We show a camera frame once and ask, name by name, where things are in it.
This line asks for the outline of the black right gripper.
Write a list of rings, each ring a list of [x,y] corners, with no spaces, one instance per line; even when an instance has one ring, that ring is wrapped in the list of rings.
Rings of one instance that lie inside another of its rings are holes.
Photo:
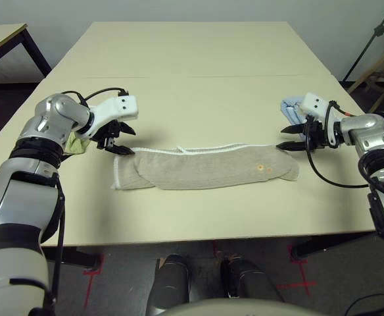
[[[284,151],[315,151],[327,147],[324,129],[321,122],[314,118],[307,118],[305,124],[294,124],[285,127],[281,133],[304,134],[304,142],[282,142],[276,147]]]

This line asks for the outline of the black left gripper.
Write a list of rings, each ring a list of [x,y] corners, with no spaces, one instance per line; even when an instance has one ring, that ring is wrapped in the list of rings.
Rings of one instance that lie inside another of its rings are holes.
[[[97,143],[98,149],[105,149],[116,155],[134,155],[135,152],[123,145],[113,146],[114,139],[119,137],[120,133],[136,135],[135,130],[125,122],[112,120],[100,127],[91,137],[93,142]]]

